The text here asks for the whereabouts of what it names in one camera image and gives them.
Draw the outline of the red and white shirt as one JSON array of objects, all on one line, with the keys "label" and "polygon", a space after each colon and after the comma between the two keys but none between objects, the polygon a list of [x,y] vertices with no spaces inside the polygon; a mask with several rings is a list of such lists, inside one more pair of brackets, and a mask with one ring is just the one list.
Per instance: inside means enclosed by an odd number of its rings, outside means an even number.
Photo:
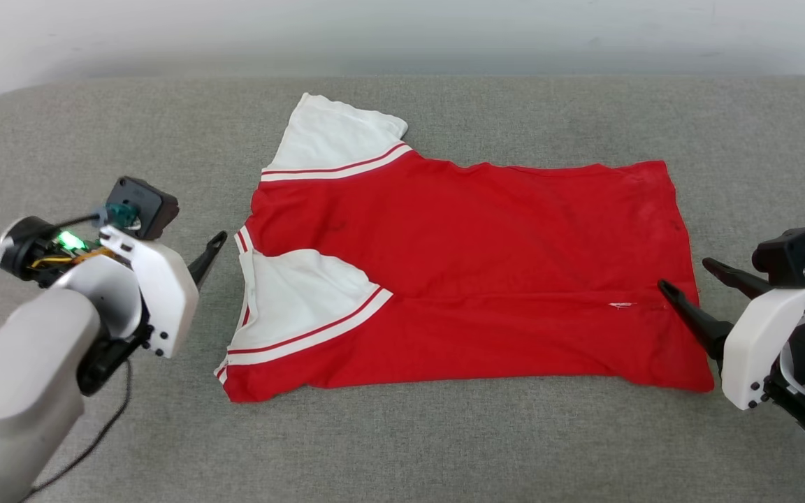
[{"label": "red and white shirt", "polygon": [[658,289],[697,300],[664,162],[461,168],[406,131],[301,96],[234,236],[243,306],[215,369],[230,400],[559,375],[712,391]]}]

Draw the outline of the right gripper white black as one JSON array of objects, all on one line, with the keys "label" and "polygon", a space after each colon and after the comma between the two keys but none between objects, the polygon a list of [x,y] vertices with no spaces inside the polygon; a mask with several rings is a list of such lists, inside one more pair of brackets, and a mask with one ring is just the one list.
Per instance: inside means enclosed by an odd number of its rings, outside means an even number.
[{"label": "right gripper white black", "polygon": [[805,287],[772,290],[763,278],[710,257],[702,266],[751,299],[735,326],[693,305],[665,279],[658,289],[707,357],[724,361],[721,385],[732,404],[741,410],[776,405],[805,433]]}]

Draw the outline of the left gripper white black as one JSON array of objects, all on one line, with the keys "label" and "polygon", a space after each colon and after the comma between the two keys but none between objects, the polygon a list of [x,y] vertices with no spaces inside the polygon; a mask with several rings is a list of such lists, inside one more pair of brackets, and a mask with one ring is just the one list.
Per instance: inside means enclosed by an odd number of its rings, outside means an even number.
[{"label": "left gripper white black", "polygon": [[42,289],[88,299],[101,324],[77,369],[81,394],[96,394],[138,348],[174,357],[182,346],[204,285],[228,233],[220,231],[191,264],[161,243],[137,236],[139,225],[100,226],[95,243],[39,217],[13,223],[0,237],[0,268]]}]

